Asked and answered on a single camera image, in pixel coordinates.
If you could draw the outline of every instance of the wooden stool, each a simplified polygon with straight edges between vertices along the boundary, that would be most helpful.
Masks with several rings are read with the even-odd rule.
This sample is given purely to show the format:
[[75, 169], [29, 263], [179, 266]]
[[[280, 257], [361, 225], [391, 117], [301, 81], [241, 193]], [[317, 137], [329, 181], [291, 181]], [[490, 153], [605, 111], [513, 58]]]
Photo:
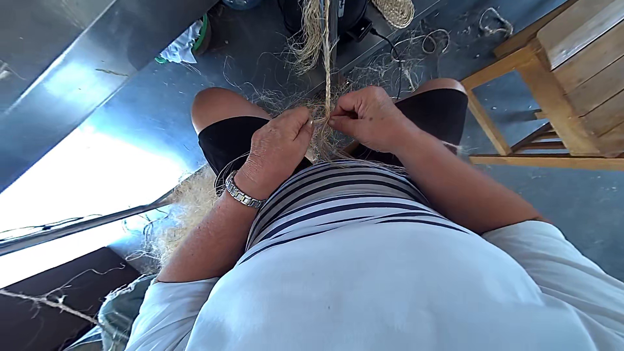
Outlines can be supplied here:
[[[498, 155], [475, 164], [624, 171], [624, 0], [569, 0], [494, 50], [462, 81]], [[509, 146], [472, 92], [518, 71], [549, 123]], [[567, 150], [553, 153], [552, 150]], [[526, 151], [549, 150], [543, 153]]]

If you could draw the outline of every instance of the hand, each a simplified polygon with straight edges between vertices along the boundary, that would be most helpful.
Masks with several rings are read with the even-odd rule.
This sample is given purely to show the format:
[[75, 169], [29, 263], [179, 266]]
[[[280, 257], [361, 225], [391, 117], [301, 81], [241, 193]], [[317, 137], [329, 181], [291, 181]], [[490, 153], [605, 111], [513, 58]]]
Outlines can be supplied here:
[[311, 138], [310, 111], [284, 111], [253, 133], [251, 151], [234, 183], [255, 199], [268, 198], [303, 160]]
[[396, 154], [420, 131], [394, 105], [381, 87], [369, 86], [338, 99], [329, 125], [354, 137], [366, 147]]

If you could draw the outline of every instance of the white shirt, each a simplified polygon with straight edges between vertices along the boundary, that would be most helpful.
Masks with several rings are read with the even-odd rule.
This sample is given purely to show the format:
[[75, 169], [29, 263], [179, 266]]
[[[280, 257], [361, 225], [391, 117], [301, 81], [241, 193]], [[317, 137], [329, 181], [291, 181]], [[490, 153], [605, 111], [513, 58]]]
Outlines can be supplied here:
[[126, 350], [624, 350], [624, 284], [556, 227], [480, 237], [411, 186], [360, 166], [303, 171], [234, 269], [148, 289]]

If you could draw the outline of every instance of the black cable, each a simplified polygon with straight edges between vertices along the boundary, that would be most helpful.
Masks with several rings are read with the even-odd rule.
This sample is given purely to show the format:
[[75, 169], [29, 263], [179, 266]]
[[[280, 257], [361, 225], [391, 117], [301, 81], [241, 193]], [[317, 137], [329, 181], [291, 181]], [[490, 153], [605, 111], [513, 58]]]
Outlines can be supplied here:
[[381, 35], [379, 32], [377, 32], [377, 30], [375, 30], [375, 28], [371, 28], [371, 32], [372, 35], [374, 36], [378, 36], [381, 39], [384, 39], [385, 41], [388, 42], [388, 44], [390, 44], [391, 49], [390, 49], [390, 56], [396, 60], [399, 63], [399, 92], [396, 93], [396, 99], [399, 99], [399, 95], [401, 95], [401, 79], [403, 77], [403, 65], [402, 65], [402, 60], [399, 59], [399, 52], [396, 50], [396, 47], [394, 47], [394, 44], [390, 41], [390, 39], [388, 39], [387, 37]]

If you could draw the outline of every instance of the wristwatch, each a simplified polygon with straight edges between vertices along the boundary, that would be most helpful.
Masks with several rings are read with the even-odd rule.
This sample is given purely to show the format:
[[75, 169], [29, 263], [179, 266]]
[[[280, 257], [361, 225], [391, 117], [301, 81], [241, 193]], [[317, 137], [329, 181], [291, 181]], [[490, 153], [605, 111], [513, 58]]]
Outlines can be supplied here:
[[236, 201], [241, 204], [249, 207], [253, 207], [255, 209], [262, 207], [265, 204], [266, 200], [257, 200], [242, 192], [236, 184], [234, 184], [234, 175], [236, 175], [237, 171], [233, 171], [228, 175], [227, 179], [225, 179], [225, 188], [232, 195]]

